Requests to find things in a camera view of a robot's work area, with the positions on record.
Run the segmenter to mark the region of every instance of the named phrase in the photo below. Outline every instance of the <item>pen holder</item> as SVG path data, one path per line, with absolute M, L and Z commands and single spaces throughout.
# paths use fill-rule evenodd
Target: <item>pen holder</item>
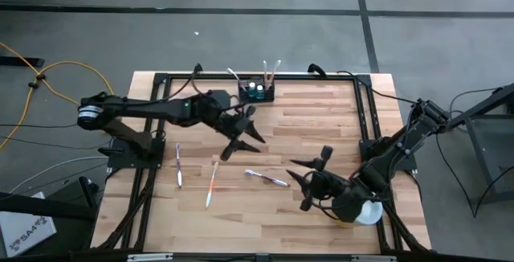
M 240 80 L 238 91 L 239 100 L 242 103 L 273 102 L 275 100 L 275 80 L 271 82 L 270 88 L 267 90 L 264 86 L 264 77 L 251 77 Z

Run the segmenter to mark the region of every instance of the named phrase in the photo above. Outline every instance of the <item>wooden table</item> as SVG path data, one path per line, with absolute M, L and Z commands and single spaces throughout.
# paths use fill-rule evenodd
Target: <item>wooden table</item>
M 128 96 L 149 99 L 154 73 L 135 72 Z M 371 78 L 374 89 L 395 94 L 391 75 L 372 74 Z M 183 82 L 175 80 L 172 92 Z M 232 80 L 198 80 L 196 84 L 202 91 L 225 89 L 237 94 L 236 82 Z M 237 152 L 227 162 L 220 162 L 208 210 L 205 202 L 212 165 L 228 140 L 205 125 L 183 129 L 166 124 L 165 160 L 153 191 L 145 251 L 379 253 L 375 226 L 341 228 L 316 208 L 301 211 L 300 187 L 285 171 L 306 173 L 308 169 L 292 164 L 289 159 L 311 160 L 319 156 L 323 145 L 334 148 L 328 170 L 348 177 L 358 167 L 357 143 L 361 132 L 352 83 L 277 80 L 276 85 L 275 102 L 258 104 L 253 117 L 267 143 L 243 138 L 262 153 Z M 177 97 L 193 94 L 196 92 L 188 86 Z M 365 94 L 363 99 L 368 112 Z M 378 95 L 375 101 L 382 135 L 392 135 L 402 127 L 398 103 Z M 144 119 L 135 118 L 123 121 L 135 130 L 143 130 L 145 123 Z M 371 126 L 368 128 L 372 137 Z M 177 187 L 175 167 L 177 142 L 181 145 L 184 177 L 181 190 Z M 245 169 L 289 182 L 292 187 L 246 176 Z M 104 242 L 127 211 L 133 175 L 134 170 L 124 169 L 108 180 L 92 246 Z M 398 173 L 393 189 L 398 214 L 421 244 L 429 248 L 416 185 L 406 174 Z M 132 241 L 139 217 L 135 221 Z M 388 219 L 385 229 L 392 245 Z

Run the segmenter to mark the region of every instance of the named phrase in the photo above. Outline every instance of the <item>gray floor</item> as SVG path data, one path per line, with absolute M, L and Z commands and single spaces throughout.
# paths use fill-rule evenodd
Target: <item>gray floor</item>
M 357 0 L 0 0 L 103 6 L 206 8 L 358 9 Z M 366 0 L 370 10 L 514 10 L 511 0 Z M 447 107 L 456 94 L 514 80 L 514 19 L 371 18 L 381 72 L 394 75 L 397 94 L 422 97 Z M 0 41 L 47 63 L 84 61 L 99 68 L 117 94 L 127 92 L 136 70 L 237 70 L 260 68 L 262 59 L 282 59 L 281 69 L 304 71 L 318 63 L 328 71 L 369 72 L 359 17 L 194 15 L 194 14 L 56 14 L 0 12 Z M 2 123 L 15 123 L 22 111 L 25 68 L 2 68 Z M 51 84 L 75 99 L 104 90 L 91 72 L 72 66 L 49 74 Z M 487 96 L 465 96 L 466 109 Z M 404 120 L 408 107 L 401 104 Z M 36 91 L 27 124 L 71 124 L 75 106 Z M 7 135 L 9 129 L 0 129 Z M 101 133 L 81 129 L 20 129 L 18 138 L 88 147 L 108 141 Z M 464 186 L 477 196 L 485 189 L 466 135 L 448 133 L 441 144 Z M 98 155 L 95 150 L 69 150 L 12 141 L 0 154 L 0 190 L 65 159 Z M 416 154 L 423 207 L 433 249 L 452 254 L 512 259 L 514 202 L 481 207 L 473 219 L 456 181 L 443 164 L 434 139 Z M 42 176 L 37 186 L 97 163 L 76 163 Z M 104 169 L 88 177 L 102 185 Z M 46 194 L 61 182 L 43 187 Z

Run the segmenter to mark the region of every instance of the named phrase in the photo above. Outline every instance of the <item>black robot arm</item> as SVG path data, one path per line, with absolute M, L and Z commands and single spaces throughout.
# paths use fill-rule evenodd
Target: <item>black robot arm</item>
M 320 208 L 332 219 L 354 222 L 361 213 L 365 201 L 387 200 L 390 181 L 397 164 L 418 150 L 425 138 L 443 131 L 448 121 L 448 114 L 439 106 L 431 101 L 418 100 L 413 105 L 407 125 L 392 137 L 381 137 L 367 148 L 363 154 L 366 159 L 348 179 L 324 169 L 332 154 L 332 148 L 329 146 L 322 149 L 320 158 L 311 162 L 292 160 L 298 165 L 313 169 L 303 177 L 288 170 L 288 173 L 300 184 L 305 197 L 300 209 L 308 211 L 311 206 L 314 206 Z M 321 201 L 330 199 L 332 206 L 321 205 Z M 395 210 L 388 203 L 383 205 L 391 223 L 398 229 L 411 251 L 426 251 L 410 234 Z
M 137 155 L 145 156 L 152 153 L 151 134 L 138 133 L 116 119 L 117 117 L 163 119 L 181 127 L 202 122 L 230 140 L 220 157 L 225 161 L 236 150 L 259 152 L 254 146 L 238 140 L 242 133 L 265 142 L 255 129 L 254 122 L 250 120 L 255 107 L 249 106 L 246 111 L 241 110 L 242 107 L 243 104 L 231 107 L 230 95 L 223 90 L 199 93 L 184 99 L 156 101 L 134 100 L 101 92 L 80 101 L 77 123 L 87 130 L 102 129 L 113 137 L 126 141 Z M 227 111 L 230 109 L 236 110 L 236 114 L 229 114 Z

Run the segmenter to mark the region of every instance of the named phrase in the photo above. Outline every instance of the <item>yellow cable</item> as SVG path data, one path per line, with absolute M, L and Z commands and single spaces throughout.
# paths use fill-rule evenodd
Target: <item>yellow cable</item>
M 93 72 L 95 72 L 105 83 L 105 85 L 107 86 L 107 88 L 109 89 L 110 93 L 111 94 L 114 94 L 114 91 L 112 90 L 112 87 L 111 87 L 111 84 L 109 84 L 109 82 L 107 81 L 107 79 L 98 71 L 96 70 L 95 68 L 92 68 L 91 66 L 89 65 L 86 65 L 84 63 L 81 63 L 81 62 L 76 62 L 76 61 L 61 61 L 61 62 L 57 62 L 57 63 L 53 63 L 51 65 L 48 65 L 46 66 L 45 68 L 43 68 L 41 70 L 41 72 L 38 72 L 28 61 L 25 60 L 25 58 L 23 58 L 18 52 L 14 51 L 13 49 L 11 49 L 9 46 L 5 45 L 4 43 L 1 43 L 0 42 L 0 46 L 4 47 L 5 49 L 7 49 L 8 51 L 10 51 L 12 54 L 16 55 L 18 58 L 20 58 L 30 69 L 32 69 L 32 71 L 34 71 L 34 73 L 38 76 L 39 74 L 43 74 L 46 70 L 49 70 L 55 66 L 58 66 L 60 64 L 75 64 L 75 65 L 80 65 L 84 68 L 87 68 Z M 79 105 L 79 103 L 75 100 L 73 100 L 72 98 L 68 97 L 68 96 L 65 96 L 64 94 L 62 93 L 59 93 L 57 92 L 56 90 L 54 90 L 50 85 L 49 83 L 46 81 L 46 80 L 42 80 L 42 82 L 48 87 L 48 90 L 50 90 L 53 94 L 61 97 L 61 98 L 64 98 L 65 100 L 68 100 L 70 102 L 72 102 L 73 104 L 76 104 L 76 105 Z M 13 128 L 13 130 L 9 133 L 9 135 L 7 136 L 7 138 L 2 142 L 2 144 L 0 144 L 0 150 L 6 145 L 6 143 L 10 140 L 10 138 L 16 133 L 16 131 L 18 131 L 19 129 L 19 126 L 23 123 L 23 121 L 25 120 L 25 117 L 27 115 L 27 111 L 29 109 L 29 103 L 31 102 L 31 97 L 32 97 L 32 93 L 33 93 L 34 89 L 31 88 L 27 94 L 27 99 L 25 100 L 25 106 L 23 108 L 23 113 L 22 113 L 22 117 L 20 117 L 19 121 L 18 121 L 18 124 Z
M 84 64 L 84 63 L 81 63 L 81 62 L 76 62 L 76 61 L 60 61 L 60 62 L 57 62 L 57 63 L 53 63 L 51 65 L 48 65 L 46 66 L 45 68 L 43 68 L 43 70 L 41 70 L 41 72 L 39 72 L 40 74 L 43 74 L 46 70 L 49 70 L 49 69 L 52 69 L 53 67 L 55 66 L 58 66 L 58 65 L 61 65 L 61 64 L 74 64 L 74 65 L 79 65 L 79 66 L 82 66 L 83 68 L 87 68 L 93 72 L 95 72 L 105 83 L 105 86 L 107 86 L 107 88 L 109 89 L 110 93 L 111 94 L 114 94 L 114 90 L 112 90 L 112 87 L 111 87 L 111 84 L 107 81 L 107 79 L 102 75 L 102 73 L 100 73 L 98 70 L 96 70 L 95 68 L 92 68 L 91 66 L 87 65 L 87 64 Z
M 18 131 L 19 129 L 19 126 L 23 123 L 23 121 L 25 120 L 25 116 L 27 115 L 27 111 L 29 109 L 29 103 L 31 102 L 31 97 L 32 97 L 32 92 L 34 91 L 33 88 L 31 88 L 29 90 L 29 93 L 27 94 L 27 99 L 25 100 L 25 107 L 23 108 L 23 113 L 22 113 L 22 117 L 20 117 L 19 121 L 18 121 L 18 125 L 16 125 L 16 127 L 14 127 L 14 129 L 9 133 L 9 135 L 7 136 L 7 138 L 2 142 L 2 144 L 0 145 L 0 149 L 2 149 L 6 143 L 8 141 L 10 141 L 10 137 L 12 137 L 16 131 Z

